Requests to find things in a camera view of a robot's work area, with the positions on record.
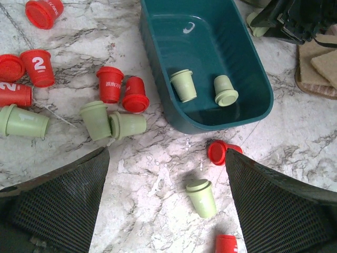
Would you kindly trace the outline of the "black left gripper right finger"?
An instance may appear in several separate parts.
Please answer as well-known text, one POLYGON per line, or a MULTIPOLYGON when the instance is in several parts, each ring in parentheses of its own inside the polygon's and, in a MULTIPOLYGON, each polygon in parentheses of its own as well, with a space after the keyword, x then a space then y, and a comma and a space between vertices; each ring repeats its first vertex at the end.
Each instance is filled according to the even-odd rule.
POLYGON ((336 252, 336 192, 233 149, 225 165, 248 252, 336 252))

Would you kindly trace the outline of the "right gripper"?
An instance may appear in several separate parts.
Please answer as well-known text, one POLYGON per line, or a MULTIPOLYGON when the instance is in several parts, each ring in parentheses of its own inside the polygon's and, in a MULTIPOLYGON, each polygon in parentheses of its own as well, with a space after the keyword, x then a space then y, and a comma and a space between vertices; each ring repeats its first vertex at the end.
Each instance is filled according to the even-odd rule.
POLYGON ((269 1, 261 12, 250 14, 255 37, 274 37, 293 44, 315 41, 336 24, 336 1, 269 1))

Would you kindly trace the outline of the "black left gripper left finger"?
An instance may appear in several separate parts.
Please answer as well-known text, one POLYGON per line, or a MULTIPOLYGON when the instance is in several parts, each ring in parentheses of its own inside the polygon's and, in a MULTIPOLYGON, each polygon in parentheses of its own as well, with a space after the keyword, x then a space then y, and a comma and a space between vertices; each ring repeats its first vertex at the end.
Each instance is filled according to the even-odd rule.
POLYGON ((88 252, 110 162, 107 148, 1 189, 1 252, 32 252, 32 237, 62 252, 88 252))

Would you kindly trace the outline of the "teal storage basket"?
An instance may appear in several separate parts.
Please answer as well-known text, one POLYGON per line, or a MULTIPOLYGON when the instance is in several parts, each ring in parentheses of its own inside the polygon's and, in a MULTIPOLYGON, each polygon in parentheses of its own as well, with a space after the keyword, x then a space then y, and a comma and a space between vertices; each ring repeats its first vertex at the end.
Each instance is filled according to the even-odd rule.
POLYGON ((142 1, 140 32, 168 123, 186 134, 224 130, 265 118, 273 91, 233 1, 142 1), (197 97, 182 103, 170 82, 189 69, 197 97), (239 97, 215 102, 214 79, 229 77, 239 97))

